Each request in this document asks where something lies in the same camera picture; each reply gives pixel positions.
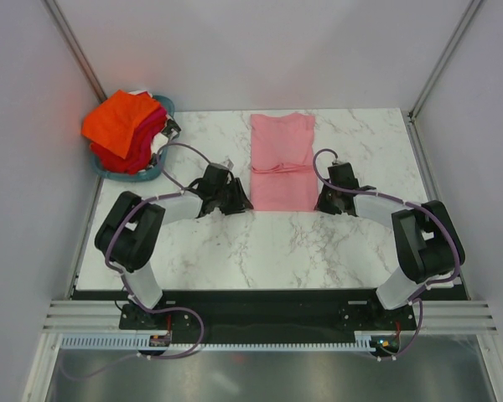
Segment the pink t shirt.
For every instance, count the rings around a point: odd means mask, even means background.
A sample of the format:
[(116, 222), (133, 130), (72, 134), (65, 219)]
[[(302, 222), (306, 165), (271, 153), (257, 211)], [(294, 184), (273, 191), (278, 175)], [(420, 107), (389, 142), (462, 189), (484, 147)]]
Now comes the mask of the pink t shirt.
[(319, 196), (313, 169), (315, 117), (251, 115), (251, 203), (262, 212), (311, 212)]

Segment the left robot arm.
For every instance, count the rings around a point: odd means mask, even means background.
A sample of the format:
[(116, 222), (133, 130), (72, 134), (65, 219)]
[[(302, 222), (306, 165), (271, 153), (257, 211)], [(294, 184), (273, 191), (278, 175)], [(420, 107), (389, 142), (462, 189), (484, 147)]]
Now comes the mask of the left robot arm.
[(121, 193), (98, 229), (95, 247), (140, 306), (137, 317), (147, 328), (161, 328), (168, 316), (166, 307), (159, 303), (163, 290), (150, 264), (161, 228), (203, 218), (215, 209), (232, 215), (252, 210), (253, 205), (241, 180), (228, 167), (211, 163), (202, 177), (177, 193), (151, 198), (130, 191)]

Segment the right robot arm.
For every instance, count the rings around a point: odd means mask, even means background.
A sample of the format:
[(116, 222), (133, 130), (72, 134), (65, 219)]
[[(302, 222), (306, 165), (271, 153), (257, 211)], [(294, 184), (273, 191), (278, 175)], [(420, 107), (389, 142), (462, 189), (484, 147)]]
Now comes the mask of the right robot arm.
[(374, 328), (387, 329), (397, 320), (397, 308), (424, 289), (450, 281), (465, 262), (464, 248), (442, 202), (406, 203), (361, 187), (348, 162), (333, 162), (328, 174), (321, 179), (318, 211), (368, 219), (392, 230), (398, 267), (376, 288), (366, 314)]

